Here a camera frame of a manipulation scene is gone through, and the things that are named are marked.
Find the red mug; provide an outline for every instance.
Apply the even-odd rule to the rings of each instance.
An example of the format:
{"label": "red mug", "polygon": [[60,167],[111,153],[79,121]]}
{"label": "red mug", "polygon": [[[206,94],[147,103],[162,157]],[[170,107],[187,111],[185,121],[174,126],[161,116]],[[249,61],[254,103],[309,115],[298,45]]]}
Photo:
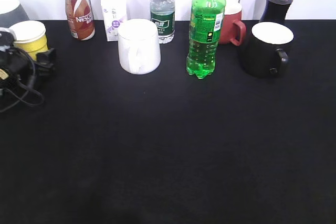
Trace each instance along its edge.
{"label": "red mug", "polygon": [[222,30],[220,31],[219,44],[233,43],[240,46],[246,36],[246,26],[241,21],[242,5],[240,3],[228,4],[225,7],[225,15]]}

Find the gray object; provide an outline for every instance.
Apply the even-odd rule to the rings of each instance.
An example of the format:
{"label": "gray object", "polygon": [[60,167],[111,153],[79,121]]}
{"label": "gray object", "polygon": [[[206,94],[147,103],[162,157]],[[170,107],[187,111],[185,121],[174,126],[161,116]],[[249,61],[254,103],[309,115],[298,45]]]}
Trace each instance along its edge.
{"label": "gray object", "polygon": [[0,27],[29,20],[19,0],[0,0]]}

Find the black cable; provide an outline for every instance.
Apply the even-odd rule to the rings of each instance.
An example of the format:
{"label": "black cable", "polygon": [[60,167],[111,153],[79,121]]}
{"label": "black cable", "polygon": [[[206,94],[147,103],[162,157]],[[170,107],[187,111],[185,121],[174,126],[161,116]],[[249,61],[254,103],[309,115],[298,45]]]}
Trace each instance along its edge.
{"label": "black cable", "polygon": [[[31,65],[31,68],[32,68],[32,71],[33,71],[33,74],[31,75],[31,77],[28,79],[28,82],[27,82],[27,85],[24,85],[22,84],[18,79],[17,79],[17,84],[19,85],[19,87],[21,87],[22,89],[25,89],[26,92],[21,96],[19,97],[18,95],[16,95],[12,90],[10,89],[4,89],[5,91],[7,91],[8,93],[10,93],[11,95],[13,95],[15,98],[17,98],[18,100],[16,102],[14,102],[13,104],[7,106],[6,108],[0,110],[0,113],[3,113],[9,109],[11,109],[12,107],[14,107],[15,105],[17,105],[19,102],[22,102],[28,106],[38,106],[38,105],[41,105],[43,102],[44,102],[44,96],[36,91],[35,89],[33,89],[34,87],[34,83],[35,83],[35,80],[36,80],[36,66],[35,66],[35,63],[34,63],[34,60],[31,58],[31,56],[24,50],[22,50],[21,48],[17,48],[17,47],[11,47],[12,50],[10,50],[11,53],[13,53],[13,51],[18,51],[20,52],[22,55],[24,55],[30,62],[30,65]],[[24,98],[29,94],[29,93],[33,93],[37,96],[39,96],[41,98],[41,101],[39,103],[36,103],[36,104],[33,104],[33,103],[29,103],[29,102],[26,102],[24,100]]]}

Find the nescafe logo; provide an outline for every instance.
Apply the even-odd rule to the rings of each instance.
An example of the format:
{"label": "nescafe logo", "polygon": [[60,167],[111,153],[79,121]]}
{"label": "nescafe logo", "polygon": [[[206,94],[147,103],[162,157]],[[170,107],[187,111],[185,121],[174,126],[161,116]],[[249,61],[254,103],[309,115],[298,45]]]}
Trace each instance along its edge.
{"label": "nescafe logo", "polygon": [[76,22],[86,22],[87,24],[92,21],[91,13],[88,13],[85,16],[76,17]]}

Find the cup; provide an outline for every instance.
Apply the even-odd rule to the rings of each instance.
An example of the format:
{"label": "cup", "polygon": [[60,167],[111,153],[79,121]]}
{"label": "cup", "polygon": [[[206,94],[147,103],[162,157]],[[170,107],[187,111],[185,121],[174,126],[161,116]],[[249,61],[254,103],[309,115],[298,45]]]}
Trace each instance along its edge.
{"label": "cup", "polygon": [[241,66],[259,78],[283,76],[293,39],[293,32],[286,26],[272,22],[256,24],[239,55]]}
{"label": "cup", "polygon": [[154,71],[161,62],[156,24],[147,19],[131,19],[118,28],[121,67],[132,74]]}
{"label": "cup", "polygon": [[46,27],[39,21],[29,20],[12,25],[10,29],[15,33],[14,46],[25,50],[33,60],[36,54],[48,51]]}
{"label": "cup", "polygon": [[29,20],[19,0],[0,0],[0,27]]}
{"label": "cup", "polygon": [[241,11],[243,7],[240,3],[229,3],[225,7],[225,15],[222,30],[220,31],[219,44],[233,43],[240,46],[246,36],[246,26],[241,21]]}

